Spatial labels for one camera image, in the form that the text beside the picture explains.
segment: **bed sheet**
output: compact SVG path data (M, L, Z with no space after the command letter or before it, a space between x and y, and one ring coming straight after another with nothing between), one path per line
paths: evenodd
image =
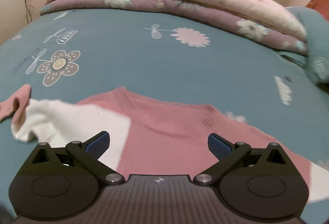
M204 36L191 46L184 30ZM37 67L58 50L79 51L79 70L47 87L51 83L43 84ZM291 90L286 101L278 78ZM212 104L245 116L248 124L314 163L329 160L329 95L302 68L251 40L177 16L114 9L44 15L0 47L0 81L0 100L30 84L39 100L76 103L125 86L161 101ZM9 205L9 184L35 143L15 141L9 119L0 133L0 199ZM302 218L320 224L325 208L329 200L307 204Z

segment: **flower center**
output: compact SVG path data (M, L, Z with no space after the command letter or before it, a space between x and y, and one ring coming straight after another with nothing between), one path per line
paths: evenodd
M65 66L65 64L66 64L66 59L64 59L63 57L59 58L55 60L53 63L53 70L58 71L62 69Z

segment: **ribbed neckline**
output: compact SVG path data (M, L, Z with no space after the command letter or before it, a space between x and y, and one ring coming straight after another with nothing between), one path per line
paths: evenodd
M161 115L152 111L152 109L148 110L149 106L155 106L157 110L164 108L168 114L171 111L172 115L177 115L177 111L179 111L180 114L186 114L186 116L191 117L196 126L205 127L208 130L218 125L221 118L225 117L212 105L189 105L179 102L159 101L130 92L124 86L114 89L113 92L120 107L127 116L146 126L148 129L157 132L164 131ZM176 122L173 120L172 124L184 124L179 123L181 120L184 121L184 118L177 119Z

